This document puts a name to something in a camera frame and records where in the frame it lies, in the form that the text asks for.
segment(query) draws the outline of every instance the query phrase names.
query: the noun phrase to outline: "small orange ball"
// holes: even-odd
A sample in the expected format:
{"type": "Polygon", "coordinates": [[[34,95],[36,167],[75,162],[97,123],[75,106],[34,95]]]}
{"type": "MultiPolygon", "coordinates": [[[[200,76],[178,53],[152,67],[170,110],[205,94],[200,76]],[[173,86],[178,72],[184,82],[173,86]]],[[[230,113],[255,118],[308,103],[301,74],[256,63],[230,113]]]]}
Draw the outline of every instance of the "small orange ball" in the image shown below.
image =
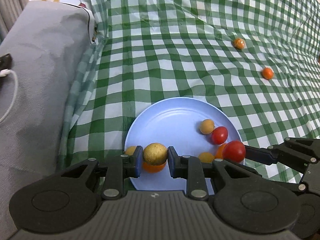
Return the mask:
{"type": "Polygon", "coordinates": [[[263,70],[262,70],[262,76],[266,79],[266,80],[269,80],[271,78],[273,78],[273,71],[271,68],[268,68],[268,67],[265,67],[263,70]]]}
{"type": "Polygon", "coordinates": [[[245,47],[245,41],[244,41],[244,39],[236,38],[236,39],[233,41],[233,46],[234,46],[236,49],[244,49],[244,47],[245,47]]]}
{"type": "Polygon", "coordinates": [[[216,153],[216,155],[214,156],[216,159],[223,159],[223,157],[222,157],[222,151],[223,151],[223,149],[225,148],[226,145],[227,145],[227,144],[224,143],[224,144],[222,144],[222,145],[219,146],[219,148],[218,148],[218,150],[217,150],[217,153],[216,153]]]}
{"type": "Polygon", "coordinates": [[[167,162],[161,165],[151,165],[146,162],[142,162],[142,168],[149,173],[156,173],[156,172],[162,171],[163,168],[166,166],[166,164],[167,162]]]}

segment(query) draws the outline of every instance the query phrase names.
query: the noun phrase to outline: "gray couch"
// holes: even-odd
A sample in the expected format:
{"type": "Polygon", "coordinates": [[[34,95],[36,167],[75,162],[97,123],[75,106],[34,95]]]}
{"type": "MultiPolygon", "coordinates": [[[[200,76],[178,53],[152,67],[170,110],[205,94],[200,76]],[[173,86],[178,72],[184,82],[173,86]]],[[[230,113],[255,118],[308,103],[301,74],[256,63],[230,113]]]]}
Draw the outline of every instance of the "gray couch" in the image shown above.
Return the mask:
{"type": "MultiPolygon", "coordinates": [[[[66,4],[28,3],[0,45],[17,73],[17,100],[0,124],[0,240],[16,228],[8,204],[17,190],[54,173],[63,114],[82,54],[90,45],[88,13],[66,4]]],[[[0,117],[13,95],[13,78],[1,78],[0,117]]]]}

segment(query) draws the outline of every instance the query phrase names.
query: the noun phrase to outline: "black phone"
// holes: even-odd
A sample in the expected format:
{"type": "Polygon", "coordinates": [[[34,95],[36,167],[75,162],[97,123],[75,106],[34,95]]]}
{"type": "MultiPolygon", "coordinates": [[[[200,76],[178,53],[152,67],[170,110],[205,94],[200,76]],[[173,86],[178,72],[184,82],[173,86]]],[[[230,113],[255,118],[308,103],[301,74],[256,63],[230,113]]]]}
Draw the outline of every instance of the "black phone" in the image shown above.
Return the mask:
{"type": "MultiPolygon", "coordinates": [[[[4,69],[11,69],[12,67],[12,57],[10,54],[0,57],[0,71],[4,69]]],[[[0,78],[0,88],[3,83],[3,78],[0,78]]]]}

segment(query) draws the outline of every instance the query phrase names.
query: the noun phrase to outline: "blue plate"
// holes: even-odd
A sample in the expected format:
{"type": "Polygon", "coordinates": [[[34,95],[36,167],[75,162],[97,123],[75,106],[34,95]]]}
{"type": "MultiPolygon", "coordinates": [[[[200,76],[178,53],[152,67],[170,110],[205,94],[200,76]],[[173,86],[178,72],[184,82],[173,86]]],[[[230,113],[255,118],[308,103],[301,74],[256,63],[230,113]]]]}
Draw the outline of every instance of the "blue plate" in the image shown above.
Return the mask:
{"type": "MultiPolygon", "coordinates": [[[[198,156],[202,152],[215,154],[219,146],[213,145],[210,135],[203,135],[199,125],[204,119],[211,119],[215,127],[228,129],[228,139],[241,141],[241,137],[229,118],[218,108],[194,98],[169,98],[145,109],[131,125],[124,148],[150,143],[173,146],[178,155],[198,156]]],[[[185,179],[173,179],[168,164],[158,173],[141,171],[139,178],[131,178],[137,190],[184,190],[185,179]]],[[[213,194],[210,179],[206,179],[209,194],[213,194]]]]}

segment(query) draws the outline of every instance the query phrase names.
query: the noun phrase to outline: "white cable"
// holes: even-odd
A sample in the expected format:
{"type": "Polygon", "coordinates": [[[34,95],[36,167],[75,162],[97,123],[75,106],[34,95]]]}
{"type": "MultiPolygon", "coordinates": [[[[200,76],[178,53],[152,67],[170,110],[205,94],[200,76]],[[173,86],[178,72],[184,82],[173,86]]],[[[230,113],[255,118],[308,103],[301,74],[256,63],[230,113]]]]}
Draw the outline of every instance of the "white cable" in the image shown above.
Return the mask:
{"type": "Polygon", "coordinates": [[[4,113],[4,115],[0,118],[0,123],[7,117],[7,115],[11,111],[11,109],[16,101],[17,94],[18,94],[18,77],[17,77],[17,74],[13,70],[11,70],[11,69],[1,70],[0,71],[0,78],[5,77],[9,74],[12,74],[14,77],[14,92],[13,92],[11,104],[10,104],[9,108],[7,109],[7,111],[4,113]]]}

